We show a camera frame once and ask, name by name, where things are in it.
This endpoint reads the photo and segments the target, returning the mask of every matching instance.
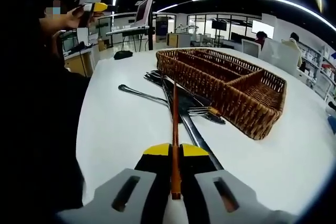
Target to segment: metal utensil handle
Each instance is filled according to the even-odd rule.
[[[202,135],[196,128],[194,122],[191,120],[190,116],[186,113],[183,113],[181,115],[182,118],[182,123],[184,124],[185,128],[188,131],[188,134],[193,141],[194,145],[202,148],[203,150],[207,151],[209,153],[209,157],[211,161],[214,163],[214,166],[216,167],[217,170],[224,170],[223,166],[215,156],[215,154],[212,152],[210,147],[207,145],[207,143],[204,141]]]
[[[121,91],[124,91],[126,93],[135,94],[135,95],[138,95],[140,97],[144,97],[144,98],[147,98],[147,99],[159,101],[159,102],[162,102],[162,103],[168,105],[168,102],[164,99],[154,97],[152,95],[145,94],[145,93],[139,92],[137,90],[131,89],[130,87],[127,87],[125,84],[119,85],[118,89],[121,90]]]

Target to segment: laptop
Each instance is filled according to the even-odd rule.
[[[144,0],[138,6],[137,15],[135,17],[135,23],[124,26],[123,28],[115,28],[112,27],[111,31],[106,33],[106,36],[112,34],[120,34],[125,31],[134,31],[134,30],[141,30],[141,29],[148,29],[148,15],[151,9],[153,0]]]

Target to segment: person sitting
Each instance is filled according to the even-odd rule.
[[[301,67],[302,65],[302,57],[301,57],[301,50],[298,46],[298,42],[299,42],[299,36],[296,33],[292,33],[290,35],[289,40],[283,41],[282,43],[288,47],[291,47],[297,51],[300,52],[300,56],[299,56],[299,61],[298,61],[298,67]]]
[[[267,34],[263,31],[259,31],[257,33],[257,38],[254,42],[261,44],[261,48],[262,48],[264,46],[266,38],[267,38]]]

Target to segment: person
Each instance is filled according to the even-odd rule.
[[[264,46],[266,38],[267,38],[267,34],[263,31],[259,31],[257,33],[257,38],[256,38],[255,42],[261,44],[261,48],[262,48]]]
[[[296,34],[296,33],[292,33],[290,35],[290,38],[289,40],[286,40],[286,41],[283,41],[282,43],[288,47],[291,47],[297,51],[300,52],[300,55],[299,55],[299,60],[298,60],[298,67],[301,67],[302,65],[302,56],[301,56],[301,50],[298,46],[298,42],[299,42],[299,36]]]
[[[50,6],[47,2],[13,1],[20,3],[20,15],[14,12],[11,18],[20,22],[10,23],[4,52],[10,70],[6,80],[11,82],[5,92],[10,95],[6,123],[15,126],[10,131],[15,176],[10,176],[14,190],[9,204],[50,223],[47,220],[56,212],[82,206],[84,181],[76,160],[76,138],[90,80],[64,68],[52,45],[58,31],[79,26],[84,12],[78,9],[74,15],[71,10],[48,18],[42,14]],[[11,39],[22,27],[27,36]],[[27,202],[24,207],[19,206],[21,200]]]

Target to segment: floor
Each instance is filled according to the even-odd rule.
[[[145,51],[148,50],[148,43],[146,43],[146,40],[143,40],[141,42],[141,51]],[[140,42],[136,41],[135,42],[135,46],[137,48],[137,52],[139,52],[139,48],[140,48]],[[166,42],[154,42],[153,43],[153,50],[158,50],[158,49],[163,49],[163,48],[167,48],[166,46]],[[100,59],[109,59],[111,57],[114,56],[114,54],[118,51],[120,51],[122,49],[122,43],[118,43],[115,46],[108,48],[104,51],[100,52]],[[124,43],[124,49],[125,51],[129,50],[131,52],[135,52],[134,50],[134,43],[133,42],[125,42]]]

